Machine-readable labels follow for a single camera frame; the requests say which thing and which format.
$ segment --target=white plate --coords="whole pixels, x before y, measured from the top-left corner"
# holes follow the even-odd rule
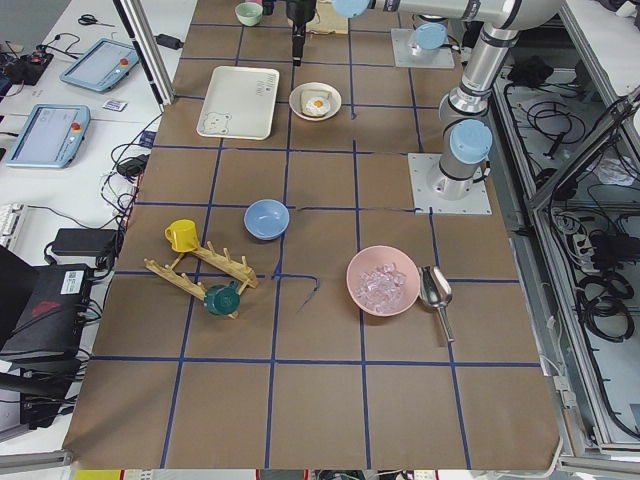
[[[215,68],[196,131],[203,137],[264,140],[271,133],[279,79],[268,68]]]
[[[329,98],[329,101],[331,102],[331,109],[329,109],[326,115],[322,117],[309,117],[302,113],[300,96],[302,95],[303,90],[309,89],[331,93],[331,97]],[[309,120],[310,122],[320,122],[322,120],[326,120],[327,118],[331,118],[336,113],[338,113],[338,110],[340,110],[340,107],[342,106],[342,97],[340,96],[340,92],[338,92],[331,85],[327,85],[326,83],[303,83],[302,85],[298,85],[296,88],[294,88],[291,92],[291,95],[289,95],[289,106],[291,107],[291,110],[293,110],[293,113],[298,115],[300,118],[304,118],[305,120]]]

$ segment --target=pink bowl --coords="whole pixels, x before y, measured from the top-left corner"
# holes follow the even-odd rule
[[[395,263],[396,270],[407,276],[405,284],[402,285],[402,299],[393,312],[380,313],[372,311],[365,307],[356,295],[356,291],[362,283],[360,275],[390,263]],[[377,245],[361,250],[351,259],[347,267],[347,288],[353,301],[362,310],[377,317],[389,317],[404,312],[415,303],[420,293],[420,274],[416,264],[404,252],[397,248]]]

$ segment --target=keyboard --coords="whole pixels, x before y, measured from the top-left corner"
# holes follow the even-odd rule
[[[0,245],[13,251],[29,211],[29,207],[21,203],[0,205]]]

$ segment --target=silver scoop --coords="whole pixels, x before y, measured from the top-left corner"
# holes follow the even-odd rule
[[[453,332],[447,318],[447,305],[453,298],[451,286],[438,267],[420,267],[420,300],[425,307],[438,312],[447,342],[453,342]]]

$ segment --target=blue joint cap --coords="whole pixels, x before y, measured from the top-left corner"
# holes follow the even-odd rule
[[[369,8],[370,0],[333,0],[333,8],[343,17],[353,18],[362,15]]]
[[[416,28],[416,44],[424,50],[435,50],[447,41],[447,27],[441,23],[425,23]]]
[[[463,120],[453,127],[449,145],[462,163],[474,165],[483,161],[493,144],[491,130],[480,120]]]

